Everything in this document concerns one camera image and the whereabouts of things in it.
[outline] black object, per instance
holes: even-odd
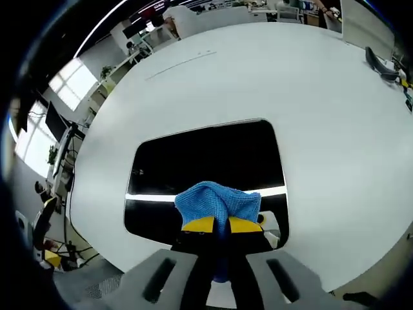
[[[410,113],[412,113],[412,111],[413,111],[413,105],[412,105],[411,100],[406,99],[406,107],[408,108],[408,110],[410,111]]]
[[[139,21],[135,21],[131,24],[128,28],[123,29],[123,34],[126,36],[127,39],[133,37],[137,33],[142,30],[146,29],[146,21],[140,19]]]
[[[258,214],[257,223],[261,224],[264,221],[264,216],[262,214]]]
[[[386,68],[380,60],[377,58],[375,53],[370,47],[366,47],[366,60],[370,65],[371,69],[377,70],[380,73],[380,76],[389,82],[394,82],[399,74],[396,71]]]
[[[163,25],[165,20],[163,19],[162,15],[154,15],[150,17],[150,22],[152,23],[152,26],[160,27]]]
[[[74,246],[72,242],[69,241],[69,243],[66,244],[66,249],[69,253],[70,260],[76,262],[76,246]]]
[[[176,195],[201,181],[241,191],[283,186],[272,125],[253,119],[146,141],[136,151],[128,194]]]
[[[377,302],[377,298],[367,292],[346,293],[343,295],[343,299],[357,302],[366,307],[371,307]]]
[[[272,125],[263,119],[216,125],[146,141],[136,151],[128,194],[176,195],[201,181],[242,191],[283,186],[283,169]],[[279,247],[289,236],[287,196],[262,197],[280,228]],[[173,202],[126,199],[128,232],[173,244],[182,217]]]
[[[70,126],[69,121],[57,112],[51,102],[47,109],[45,123],[57,141],[61,140],[65,130]]]
[[[48,200],[43,209],[39,211],[33,223],[33,246],[37,250],[43,250],[43,239],[50,228],[50,218],[52,217],[56,203],[56,197]]]
[[[44,190],[39,195],[43,203],[47,202],[52,197],[50,194],[47,193],[47,190]]]

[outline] ceiling light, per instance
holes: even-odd
[[[260,193],[261,197],[275,196],[287,193],[287,188],[284,186],[269,187],[267,189],[256,189],[252,191],[245,191],[247,194],[253,192]],[[144,194],[126,194],[125,198],[129,200],[137,200],[141,202],[174,202],[176,195],[144,195]]]
[[[100,22],[97,23],[97,25],[92,29],[92,31],[86,36],[86,39],[82,42],[82,44],[80,44],[80,47],[77,49],[75,55],[73,56],[73,58],[76,58],[80,51],[82,50],[82,48],[84,47],[84,45],[86,44],[86,42],[90,39],[90,37],[92,36],[92,34],[96,31],[96,29],[99,28],[100,25],[102,25],[102,23],[106,20],[106,18],[109,17],[110,14],[112,14],[113,12],[115,12],[123,3],[127,2],[128,0],[122,0],[121,2],[119,2],[117,5],[115,5],[115,7],[113,9],[111,9],[109,11],[109,13],[107,13],[101,20]]]
[[[184,5],[185,3],[188,3],[188,2],[191,2],[191,1],[193,1],[193,0],[184,1],[184,2],[180,3],[179,5]]]

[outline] desk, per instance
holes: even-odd
[[[259,55],[254,66],[245,55]],[[132,68],[79,151],[75,228],[123,271],[168,249],[123,225],[136,149],[253,118],[271,122],[277,137],[290,222],[284,250],[315,271],[326,291],[377,263],[413,218],[413,116],[402,91],[366,65],[363,49],[297,24],[203,32]]]
[[[151,53],[157,52],[162,48],[167,47],[169,44],[176,42],[177,39],[172,35],[171,31],[169,31],[166,25],[161,25],[153,29],[153,31],[145,34],[142,38],[140,38],[141,42],[149,48]]]
[[[133,67],[132,63],[136,63],[135,57],[140,53],[138,49],[132,55],[128,56],[124,61],[118,64],[115,68],[110,71],[109,75],[106,77],[107,81],[112,81],[116,86],[125,76],[126,73]]]
[[[88,129],[85,127],[79,127],[78,130],[83,134],[86,134]],[[68,194],[66,186],[71,179],[73,164],[76,161],[76,154],[79,152],[82,142],[83,140],[76,135],[74,135],[73,138],[70,139],[70,141],[68,142],[67,150],[60,162],[61,167],[57,169],[57,174],[55,176],[53,175],[53,171],[54,166],[57,165],[57,163],[49,166],[47,181],[48,183],[52,184],[51,194],[53,196],[58,195],[60,198],[66,198]],[[64,147],[64,145],[60,145],[60,141],[56,142],[55,148],[59,149],[61,147]]]

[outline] blue cloth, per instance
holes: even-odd
[[[198,183],[175,198],[183,226],[205,216],[214,216],[221,238],[225,237],[229,216],[256,223],[260,204],[261,195],[257,192],[246,194],[211,181]]]

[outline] wall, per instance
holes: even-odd
[[[35,220],[37,213],[43,208],[43,202],[34,190],[36,181],[45,184],[40,175],[16,156],[10,175],[10,190],[14,199],[14,207],[26,216],[30,222]],[[53,213],[50,219],[51,227],[46,234],[47,237],[63,241],[63,216],[63,212],[62,214]]]
[[[125,55],[128,55],[128,49],[126,47],[126,44],[131,41],[126,38],[125,34],[123,33],[123,29],[126,27],[130,26],[131,23],[129,20],[127,21],[122,21],[119,24],[117,24],[111,31],[110,34],[114,38],[116,44],[119,46],[119,48],[125,53]]]
[[[79,58],[94,77],[100,81],[102,68],[104,66],[117,66],[125,60],[126,55],[119,48],[115,39],[112,36],[108,36],[81,54]]]
[[[355,0],[341,0],[343,40],[370,47],[382,59],[392,59],[394,34],[380,19]]]
[[[50,87],[43,93],[43,97],[47,101],[51,101],[58,113],[70,121],[78,122],[87,110],[87,107],[82,107],[82,103],[80,103],[76,110],[72,111]]]
[[[197,16],[198,33],[220,27],[250,23],[251,21],[245,6],[207,11]]]

